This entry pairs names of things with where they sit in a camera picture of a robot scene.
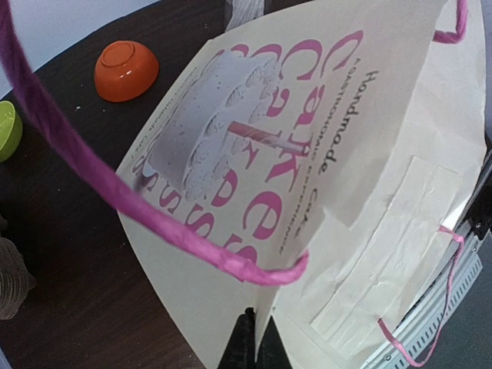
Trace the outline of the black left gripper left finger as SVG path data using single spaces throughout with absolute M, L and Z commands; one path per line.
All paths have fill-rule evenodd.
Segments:
M 255 368 L 255 312 L 248 307 L 240 314 L 218 369 Z

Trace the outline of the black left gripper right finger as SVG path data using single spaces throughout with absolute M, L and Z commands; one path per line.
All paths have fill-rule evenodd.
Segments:
M 271 317 L 258 350 L 259 369 L 292 369 L 287 351 Z

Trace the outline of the paper cakes bag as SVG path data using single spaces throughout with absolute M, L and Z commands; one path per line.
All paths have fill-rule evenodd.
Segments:
M 48 102 L 207 368 L 239 314 L 296 368 L 359 368 L 441 272 L 484 161 L 479 1 L 311 1 L 207 40 L 117 170 Z

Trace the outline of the cardboard cup carrier stack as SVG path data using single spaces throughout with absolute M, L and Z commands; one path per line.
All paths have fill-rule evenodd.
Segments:
M 1 320 L 12 319 L 36 280 L 15 244 L 1 236 Z

